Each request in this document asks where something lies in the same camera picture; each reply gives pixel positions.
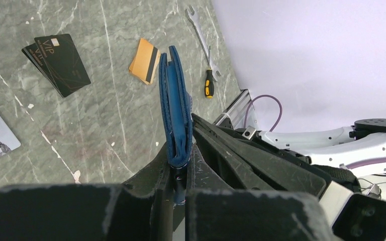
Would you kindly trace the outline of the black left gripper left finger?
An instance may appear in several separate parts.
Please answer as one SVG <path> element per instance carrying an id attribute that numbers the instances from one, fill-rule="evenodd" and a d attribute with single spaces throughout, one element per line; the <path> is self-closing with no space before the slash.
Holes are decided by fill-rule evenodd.
<path id="1" fill-rule="evenodd" d="M 0 189 L 0 240 L 172 240 L 167 147 L 123 183 Z"/>

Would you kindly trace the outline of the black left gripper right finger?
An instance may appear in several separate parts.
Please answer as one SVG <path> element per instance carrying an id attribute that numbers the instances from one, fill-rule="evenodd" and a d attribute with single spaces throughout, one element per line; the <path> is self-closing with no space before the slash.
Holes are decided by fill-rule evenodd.
<path id="1" fill-rule="evenodd" d="M 186 240 L 334 240 L 317 198 L 235 190 L 194 147 L 187 172 Z"/>

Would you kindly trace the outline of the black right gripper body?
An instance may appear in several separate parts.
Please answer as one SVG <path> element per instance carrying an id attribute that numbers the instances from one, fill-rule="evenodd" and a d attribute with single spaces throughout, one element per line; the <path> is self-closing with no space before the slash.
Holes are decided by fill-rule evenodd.
<path id="1" fill-rule="evenodd" d="M 333 234 L 342 240 L 386 240 L 386 201 L 353 193 L 331 182 L 319 204 Z"/>

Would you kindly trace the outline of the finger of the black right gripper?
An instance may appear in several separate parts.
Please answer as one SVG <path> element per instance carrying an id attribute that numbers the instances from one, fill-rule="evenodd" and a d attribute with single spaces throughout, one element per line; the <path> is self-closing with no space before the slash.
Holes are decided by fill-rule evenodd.
<path id="1" fill-rule="evenodd" d="M 194 137 L 205 162 L 234 189 L 305 192 L 322 197 L 327 174 L 301 159 L 247 139 L 241 130 L 219 127 L 192 114 Z"/>

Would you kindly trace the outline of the blue leather card holder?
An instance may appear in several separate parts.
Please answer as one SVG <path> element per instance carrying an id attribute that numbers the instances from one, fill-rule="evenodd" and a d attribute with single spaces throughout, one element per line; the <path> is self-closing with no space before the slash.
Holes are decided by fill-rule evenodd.
<path id="1" fill-rule="evenodd" d="M 161 112 L 166 137 L 167 161 L 172 168 L 174 203 L 185 204 L 187 166 L 192 153 L 191 96 L 186 90 L 178 51 L 169 46 L 158 65 Z"/>

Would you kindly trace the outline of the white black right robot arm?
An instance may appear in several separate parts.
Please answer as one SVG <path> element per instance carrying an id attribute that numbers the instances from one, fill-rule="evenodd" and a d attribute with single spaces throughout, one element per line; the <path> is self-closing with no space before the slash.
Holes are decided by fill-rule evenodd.
<path id="1" fill-rule="evenodd" d="M 386 240 L 386 119 L 293 134 L 193 120 L 187 240 Z"/>

